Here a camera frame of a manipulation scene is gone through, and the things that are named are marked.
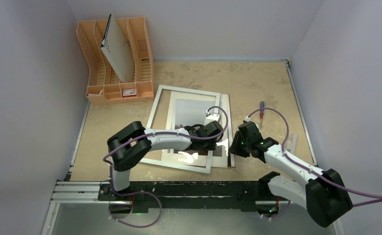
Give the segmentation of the matted photo print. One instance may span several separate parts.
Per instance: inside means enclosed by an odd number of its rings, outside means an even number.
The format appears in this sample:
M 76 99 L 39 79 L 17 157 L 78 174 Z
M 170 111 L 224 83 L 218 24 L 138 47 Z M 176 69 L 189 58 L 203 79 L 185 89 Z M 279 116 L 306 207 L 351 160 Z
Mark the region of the matted photo print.
M 214 105 L 214 96 L 172 91 L 170 93 L 166 129 L 179 129 L 194 124 L 204 124 L 206 110 Z M 214 151 L 163 150 L 161 160 L 168 163 L 205 167 L 208 162 L 208 156 L 212 156 L 212 167 L 227 168 L 228 147 L 229 137 L 228 133 L 225 132 L 222 139 L 216 143 Z

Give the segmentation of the white picture frame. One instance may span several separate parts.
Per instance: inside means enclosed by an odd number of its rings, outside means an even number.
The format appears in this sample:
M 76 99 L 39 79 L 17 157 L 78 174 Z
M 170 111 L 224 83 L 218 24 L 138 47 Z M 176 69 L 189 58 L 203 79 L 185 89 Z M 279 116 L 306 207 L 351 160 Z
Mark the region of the white picture frame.
M 152 123 L 153 123 L 155 112 L 156 112 L 156 109 L 158 107 L 159 99 L 160 99 L 160 96 L 161 96 L 161 93 L 163 90 L 174 91 L 174 92 L 183 92 L 183 93 L 187 93 L 187 94 L 198 94 L 198 95 L 212 96 L 215 98 L 215 106 L 219 106 L 219 102 L 220 102 L 220 93 L 201 91 L 201 90 L 195 90 L 195 89 L 180 88 L 180 87 L 173 87 L 173 86 L 166 86 L 166 85 L 159 85 L 157 92 L 156 92 L 156 95 L 155 95 L 155 99 L 154 99 L 152 108 L 151 108 L 149 119 L 148 119 L 148 122 L 146 125 L 148 128 L 150 128 Z M 205 168 L 191 166 L 191 165 L 184 165 L 184 164 L 168 163 L 168 162 L 158 161 L 158 160 L 148 159 L 148 158 L 143 158 L 141 160 L 141 163 L 209 174 L 211 171 L 211 166 L 212 166 L 212 158 L 213 158 L 213 154 L 209 153 L 207 156 Z

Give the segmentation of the blue handled screwdriver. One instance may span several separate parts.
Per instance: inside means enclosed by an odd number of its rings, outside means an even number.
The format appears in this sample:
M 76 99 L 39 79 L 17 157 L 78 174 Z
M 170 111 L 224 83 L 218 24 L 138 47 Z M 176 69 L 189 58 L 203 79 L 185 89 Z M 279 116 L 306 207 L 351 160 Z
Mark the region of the blue handled screwdriver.
M 263 120 L 264 116 L 264 101 L 260 102 L 260 120 Z

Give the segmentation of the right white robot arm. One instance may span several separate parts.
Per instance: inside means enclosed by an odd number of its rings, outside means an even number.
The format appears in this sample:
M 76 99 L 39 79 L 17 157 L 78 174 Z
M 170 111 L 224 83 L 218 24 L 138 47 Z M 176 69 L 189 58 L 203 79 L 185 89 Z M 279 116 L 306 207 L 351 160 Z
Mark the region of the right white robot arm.
M 312 220 L 321 227 L 328 227 L 353 208 L 340 174 L 307 164 L 283 150 L 274 139 L 264 139 L 257 125 L 251 121 L 239 126 L 229 152 L 244 158 L 253 157 L 269 164 L 290 178 L 272 172 L 259 181 L 259 195 L 264 199 L 283 197 L 306 209 Z

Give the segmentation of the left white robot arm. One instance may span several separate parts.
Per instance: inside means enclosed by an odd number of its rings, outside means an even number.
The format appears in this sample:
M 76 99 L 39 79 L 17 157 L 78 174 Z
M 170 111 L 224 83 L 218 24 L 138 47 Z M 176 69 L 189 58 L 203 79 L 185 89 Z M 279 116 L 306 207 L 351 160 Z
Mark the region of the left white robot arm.
M 110 194 L 117 200 L 128 197 L 130 170 L 148 152 L 165 149 L 212 151 L 223 133 L 224 129 L 218 121 L 176 130 L 150 129 L 144 127 L 140 121 L 130 123 L 107 140 L 109 153 L 103 160 L 111 166 Z

